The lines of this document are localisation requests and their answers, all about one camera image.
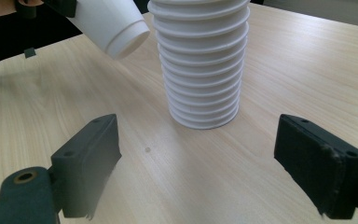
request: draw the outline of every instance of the stacked cup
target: stacked cup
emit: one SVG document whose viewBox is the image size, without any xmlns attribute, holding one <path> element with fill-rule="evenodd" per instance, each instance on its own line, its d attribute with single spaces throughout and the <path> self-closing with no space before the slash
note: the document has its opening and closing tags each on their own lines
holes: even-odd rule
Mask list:
<svg viewBox="0 0 358 224">
<path fill-rule="evenodd" d="M 172 117 L 212 129 L 238 113 L 249 0 L 151 0 Z"/>
</svg>

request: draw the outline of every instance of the stack of white cups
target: stack of white cups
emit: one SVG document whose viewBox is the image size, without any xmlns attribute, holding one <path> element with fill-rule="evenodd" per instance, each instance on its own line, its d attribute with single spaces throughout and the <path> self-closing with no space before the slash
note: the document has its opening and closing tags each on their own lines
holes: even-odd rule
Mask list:
<svg viewBox="0 0 358 224">
<path fill-rule="evenodd" d="M 238 113 L 249 0 L 151 0 L 172 117 L 193 129 Z"/>
</svg>

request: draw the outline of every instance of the gray wall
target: gray wall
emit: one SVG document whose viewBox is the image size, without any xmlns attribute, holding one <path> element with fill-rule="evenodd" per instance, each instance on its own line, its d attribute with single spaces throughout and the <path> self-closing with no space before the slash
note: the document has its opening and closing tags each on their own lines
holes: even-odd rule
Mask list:
<svg viewBox="0 0 358 224">
<path fill-rule="evenodd" d="M 264 5 L 358 25 L 358 0 L 265 0 Z"/>
</svg>

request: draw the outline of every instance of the wooden table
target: wooden table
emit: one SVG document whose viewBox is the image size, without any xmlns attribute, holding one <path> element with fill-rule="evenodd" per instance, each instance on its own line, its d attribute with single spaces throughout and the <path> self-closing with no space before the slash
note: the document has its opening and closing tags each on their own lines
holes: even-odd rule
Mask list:
<svg viewBox="0 0 358 224">
<path fill-rule="evenodd" d="M 0 184 L 116 113 L 123 157 L 91 223 L 358 223 L 320 217 L 273 159 L 282 113 L 358 147 L 358 26 L 250 7 L 240 112 L 209 131 L 170 116 L 154 34 L 119 62 L 83 35 L 0 62 Z"/>
</svg>

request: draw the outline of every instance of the wood grain surface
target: wood grain surface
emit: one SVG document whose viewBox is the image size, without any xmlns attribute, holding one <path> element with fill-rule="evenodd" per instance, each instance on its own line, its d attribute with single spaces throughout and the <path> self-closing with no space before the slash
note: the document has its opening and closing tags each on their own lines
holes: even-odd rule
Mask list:
<svg viewBox="0 0 358 224">
<path fill-rule="evenodd" d="M 0 184 L 49 167 L 84 125 L 115 113 L 123 157 L 95 218 L 62 223 L 358 223 L 358 211 L 353 220 L 321 217 L 273 159 L 282 113 L 358 147 L 358 26 L 250 8 L 241 108 L 213 130 L 170 116 L 151 25 L 118 62 L 84 35 L 0 62 Z"/>
</svg>

